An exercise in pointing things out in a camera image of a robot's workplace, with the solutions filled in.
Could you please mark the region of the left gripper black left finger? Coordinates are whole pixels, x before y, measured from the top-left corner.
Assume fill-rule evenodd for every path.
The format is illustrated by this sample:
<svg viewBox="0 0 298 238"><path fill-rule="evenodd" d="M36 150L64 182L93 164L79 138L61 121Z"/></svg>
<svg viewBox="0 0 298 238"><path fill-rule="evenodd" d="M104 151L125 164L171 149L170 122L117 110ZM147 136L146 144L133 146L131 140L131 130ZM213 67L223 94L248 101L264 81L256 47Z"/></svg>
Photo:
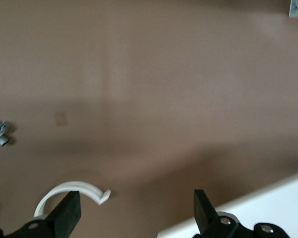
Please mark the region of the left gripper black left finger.
<svg viewBox="0 0 298 238"><path fill-rule="evenodd" d="M69 192L44 219L34 219L0 238L69 238L81 218L79 191Z"/></svg>

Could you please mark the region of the white drawer with tall front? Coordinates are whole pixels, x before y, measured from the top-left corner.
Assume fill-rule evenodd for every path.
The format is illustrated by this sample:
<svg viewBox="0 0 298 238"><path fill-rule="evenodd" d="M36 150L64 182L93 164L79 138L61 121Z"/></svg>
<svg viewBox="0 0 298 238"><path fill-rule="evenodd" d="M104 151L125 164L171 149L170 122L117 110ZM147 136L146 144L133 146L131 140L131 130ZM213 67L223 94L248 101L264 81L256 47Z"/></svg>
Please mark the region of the white drawer with tall front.
<svg viewBox="0 0 298 238"><path fill-rule="evenodd" d="M298 238L298 174L220 206L210 202L217 212L235 215L250 230L257 223L271 223L281 227L289 238ZM193 238L198 233L193 216L159 231L157 238Z"/></svg>

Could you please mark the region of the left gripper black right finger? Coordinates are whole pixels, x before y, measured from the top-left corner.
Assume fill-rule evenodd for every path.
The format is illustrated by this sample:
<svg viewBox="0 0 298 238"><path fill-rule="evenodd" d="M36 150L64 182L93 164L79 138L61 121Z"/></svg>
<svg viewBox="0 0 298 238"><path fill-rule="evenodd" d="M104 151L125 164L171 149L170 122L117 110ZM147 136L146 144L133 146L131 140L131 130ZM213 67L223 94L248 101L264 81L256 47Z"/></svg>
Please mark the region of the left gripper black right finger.
<svg viewBox="0 0 298 238"><path fill-rule="evenodd" d="M194 190L194 218L199 233L193 238L289 238L277 225L257 223L250 230L235 215L217 212L202 189Z"/></svg>

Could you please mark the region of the small metal blue component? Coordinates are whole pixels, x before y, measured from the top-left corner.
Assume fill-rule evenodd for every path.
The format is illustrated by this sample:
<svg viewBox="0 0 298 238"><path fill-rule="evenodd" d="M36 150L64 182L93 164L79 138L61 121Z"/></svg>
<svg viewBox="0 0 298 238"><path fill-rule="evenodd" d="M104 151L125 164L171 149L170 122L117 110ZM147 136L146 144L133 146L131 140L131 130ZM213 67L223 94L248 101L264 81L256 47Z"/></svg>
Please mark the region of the small metal blue component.
<svg viewBox="0 0 298 238"><path fill-rule="evenodd" d="M5 120L0 120L0 147L12 141L12 137L9 135L12 130L12 124Z"/></svg>

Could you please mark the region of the white curved plastic bracket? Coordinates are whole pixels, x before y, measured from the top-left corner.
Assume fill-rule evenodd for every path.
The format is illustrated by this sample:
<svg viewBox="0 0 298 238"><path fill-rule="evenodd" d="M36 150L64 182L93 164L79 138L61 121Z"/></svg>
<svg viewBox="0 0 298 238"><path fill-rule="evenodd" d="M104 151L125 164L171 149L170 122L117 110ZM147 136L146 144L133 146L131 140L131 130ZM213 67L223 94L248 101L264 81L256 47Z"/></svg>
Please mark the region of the white curved plastic bracket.
<svg viewBox="0 0 298 238"><path fill-rule="evenodd" d="M44 208L46 205L46 202L52 198L53 196L65 193L65 192L71 192L71 191L79 191L83 195L89 197L92 199L95 203L98 205L102 205L105 203L111 195L111 190L107 189L106 191L100 190L95 185L92 185L87 182L83 181L68 181L61 183L54 188L52 188L38 203L33 218L43 217L44 215Z"/></svg>

